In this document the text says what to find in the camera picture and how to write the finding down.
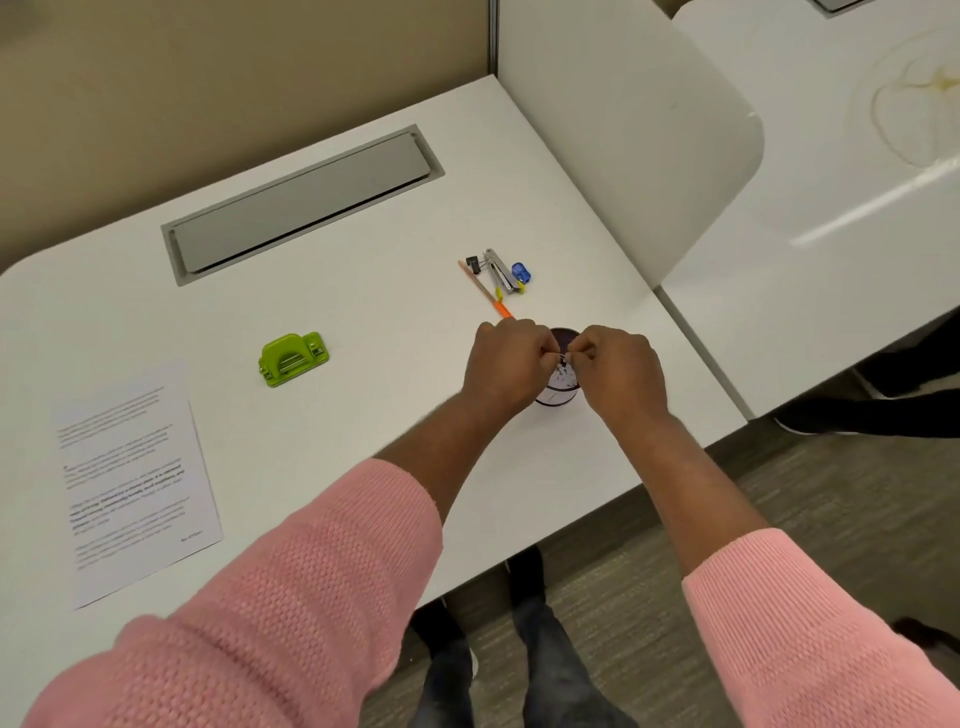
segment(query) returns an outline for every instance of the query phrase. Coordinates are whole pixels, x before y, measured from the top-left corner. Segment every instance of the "forearm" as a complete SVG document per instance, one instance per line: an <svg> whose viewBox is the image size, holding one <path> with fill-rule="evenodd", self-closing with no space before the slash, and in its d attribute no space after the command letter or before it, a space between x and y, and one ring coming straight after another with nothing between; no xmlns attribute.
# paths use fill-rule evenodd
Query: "forearm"
<svg viewBox="0 0 960 728"><path fill-rule="evenodd" d="M361 463L171 617L135 619L112 650L67 670L26 725L356 725L396 663L441 538L413 477Z"/></svg>
<svg viewBox="0 0 960 728"><path fill-rule="evenodd" d="M374 457L412 475L445 521L476 461L509 420L493 402L456 394Z"/></svg>
<svg viewBox="0 0 960 728"><path fill-rule="evenodd" d="M684 580L684 595L744 725L947 726L960 693L916 645L858 604L774 528Z"/></svg>
<svg viewBox="0 0 960 728"><path fill-rule="evenodd" d="M740 536L768 527L677 419L614 433L654 501L684 576Z"/></svg>

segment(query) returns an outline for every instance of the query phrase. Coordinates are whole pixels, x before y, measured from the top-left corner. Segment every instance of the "white desk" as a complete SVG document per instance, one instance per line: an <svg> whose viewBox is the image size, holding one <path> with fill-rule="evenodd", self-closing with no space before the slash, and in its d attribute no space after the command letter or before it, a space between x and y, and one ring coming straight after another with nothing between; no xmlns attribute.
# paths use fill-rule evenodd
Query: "white desk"
<svg viewBox="0 0 960 728"><path fill-rule="evenodd" d="M410 124L445 176L177 287L160 225ZM132 617L166 614L253 539L462 381L495 313L456 259L493 245L533 273L517 317L646 333L671 405L707 444L744 422L493 77L34 255L0 278L0 703L17 720L55 673ZM422 281L417 288L413 281ZM319 369L270 389L264 343L317 330ZM68 609L54 401L183 359L224 540ZM423 599L636 485L583 396L533 405L494 441L444 532Z"/></svg>
<svg viewBox="0 0 960 728"><path fill-rule="evenodd" d="M766 146L663 290L761 415L960 304L960 86L905 87L960 79L960 4L694 0L675 23Z"/></svg>

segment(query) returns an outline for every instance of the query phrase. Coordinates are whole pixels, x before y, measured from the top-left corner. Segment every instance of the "hand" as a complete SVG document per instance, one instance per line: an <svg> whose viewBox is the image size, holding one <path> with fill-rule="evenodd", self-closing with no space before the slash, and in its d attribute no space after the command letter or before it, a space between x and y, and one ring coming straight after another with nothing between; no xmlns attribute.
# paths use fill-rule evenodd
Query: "hand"
<svg viewBox="0 0 960 728"><path fill-rule="evenodd" d="M543 391L560 363L550 329L530 319L504 319L477 329L463 394L484 412L510 420Z"/></svg>
<svg viewBox="0 0 960 728"><path fill-rule="evenodd" d="M566 360L587 402L613 433L671 419L660 359L646 336L619 328L588 327L570 342Z"/></svg>

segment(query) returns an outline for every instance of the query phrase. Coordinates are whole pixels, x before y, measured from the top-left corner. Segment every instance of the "jeans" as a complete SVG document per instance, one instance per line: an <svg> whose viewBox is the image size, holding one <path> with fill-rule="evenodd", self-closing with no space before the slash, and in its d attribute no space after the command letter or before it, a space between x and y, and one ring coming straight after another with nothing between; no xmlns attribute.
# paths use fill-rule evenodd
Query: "jeans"
<svg viewBox="0 0 960 728"><path fill-rule="evenodd" d="M538 598L514 609L514 625L527 646L529 686L523 703L527 728L636 727L590 681L570 638ZM471 728L470 653L464 640L437 653L423 681L410 728Z"/></svg>

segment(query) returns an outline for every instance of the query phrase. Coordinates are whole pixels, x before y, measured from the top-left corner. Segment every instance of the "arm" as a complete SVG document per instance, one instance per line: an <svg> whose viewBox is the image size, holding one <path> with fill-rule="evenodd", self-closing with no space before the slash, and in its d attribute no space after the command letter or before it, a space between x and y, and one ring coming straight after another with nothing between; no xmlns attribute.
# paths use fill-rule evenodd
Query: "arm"
<svg viewBox="0 0 960 728"><path fill-rule="evenodd" d="M482 325L460 393L258 539L167 619L41 694L26 726L355 726L396 665L441 521L559 355L530 321Z"/></svg>
<svg viewBox="0 0 960 728"><path fill-rule="evenodd" d="M684 595L747 726L949 725L960 693L762 516L669 414L642 336L590 327L568 358L643 480Z"/></svg>

